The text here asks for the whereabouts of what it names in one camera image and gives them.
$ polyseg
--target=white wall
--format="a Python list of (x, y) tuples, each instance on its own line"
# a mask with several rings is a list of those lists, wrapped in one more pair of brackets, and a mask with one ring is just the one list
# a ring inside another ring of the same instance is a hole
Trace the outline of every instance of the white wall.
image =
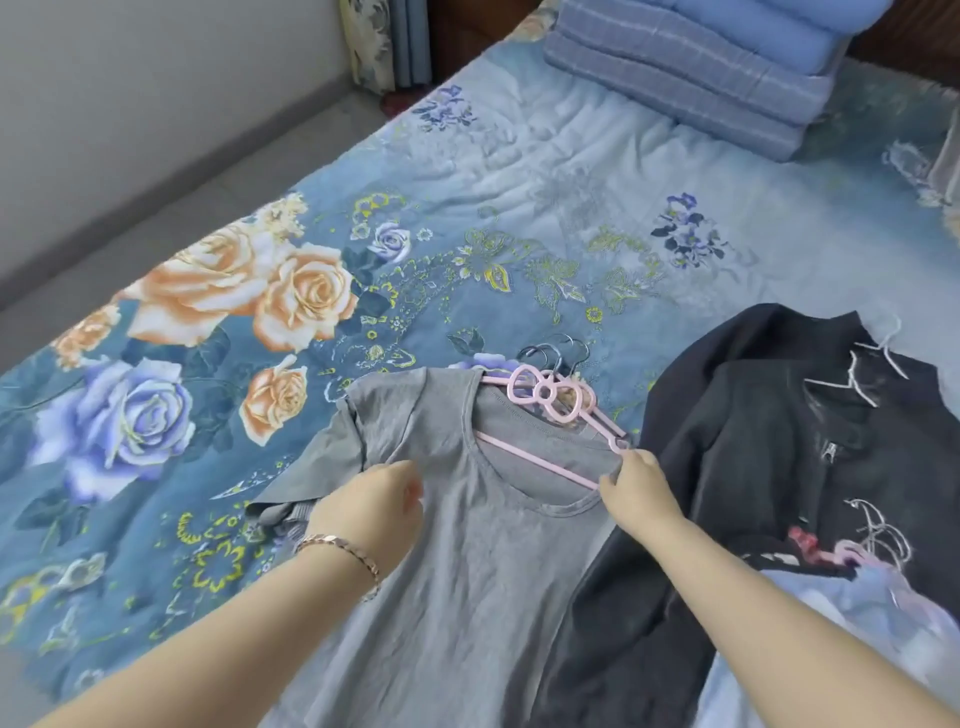
[(0, 0), (0, 277), (347, 71), (336, 0)]

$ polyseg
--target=hand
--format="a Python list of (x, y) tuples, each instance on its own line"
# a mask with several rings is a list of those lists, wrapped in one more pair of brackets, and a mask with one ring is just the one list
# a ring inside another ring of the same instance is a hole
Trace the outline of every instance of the hand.
[(660, 463), (647, 450), (626, 450), (616, 484), (600, 478), (600, 497), (617, 525), (644, 546), (658, 529), (685, 521)]
[(317, 502), (306, 535), (347, 539), (373, 559), (385, 579), (417, 541), (422, 496), (420, 472), (412, 460), (374, 465)]

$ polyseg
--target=white hanger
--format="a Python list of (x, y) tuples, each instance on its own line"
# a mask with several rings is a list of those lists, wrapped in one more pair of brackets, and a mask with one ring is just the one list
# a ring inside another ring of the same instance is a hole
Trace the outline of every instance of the white hanger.
[(847, 370), (847, 383), (846, 384), (837, 384), (832, 381), (821, 381), (820, 379), (804, 379), (804, 381), (809, 382), (810, 384), (822, 384), (825, 387), (833, 387), (834, 389), (853, 389), (860, 397), (862, 397), (870, 406), (878, 407), (879, 405), (867, 397), (866, 392), (860, 389), (860, 384), (856, 380), (856, 352), (851, 351), (850, 356), (852, 361), (850, 363), (850, 368)]
[(904, 379), (909, 379), (910, 377), (906, 375), (906, 372), (900, 368), (900, 365), (894, 361), (893, 356), (890, 355), (890, 339), (900, 333), (900, 329), (903, 328), (903, 321), (900, 320), (900, 316), (896, 313), (894, 318), (897, 320), (897, 327), (894, 328), (890, 333), (883, 337), (883, 340), (877, 346), (873, 344), (861, 344), (858, 341), (853, 342), (857, 347), (863, 347), (864, 349), (869, 349), (871, 352), (883, 352), (883, 355), (886, 357), (887, 361), (890, 363), (890, 366), (894, 368), (894, 371), (902, 376)]

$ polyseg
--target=folded quilt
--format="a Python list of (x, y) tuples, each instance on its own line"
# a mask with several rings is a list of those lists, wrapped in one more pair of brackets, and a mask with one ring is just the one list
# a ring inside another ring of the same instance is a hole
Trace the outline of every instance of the folded quilt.
[(766, 0), (792, 15), (845, 36), (862, 33), (890, 10), (893, 0)]
[(557, 28), (595, 51), (654, 65), (767, 116), (801, 125), (824, 110), (842, 59), (837, 54), (826, 75), (804, 76), (674, 11), (636, 0), (566, 0)]
[(648, 0), (797, 73), (817, 74), (844, 38), (763, 0)]
[(561, 31), (555, 30), (546, 37), (543, 55), (558, 68), (776, 161), (789, 159), (804, 141), (803, 127), (746, 109), (652, 65), (587, 48)]

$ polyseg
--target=blue bedsheet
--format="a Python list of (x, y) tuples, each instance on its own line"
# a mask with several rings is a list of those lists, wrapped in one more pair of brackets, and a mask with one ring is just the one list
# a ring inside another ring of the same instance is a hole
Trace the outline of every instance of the blue bedsheet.
[(56, 699), (270, 567), (244, 504), (367, 372), (568, 333), (635, 429), (687, 344), (779, 301), (899, 317), (951, 401), (960, 215), (885, 162), (949, 94), (850, 63), (775, 164), (547, 66), (553, 14), (0, 378), (0, 643)]

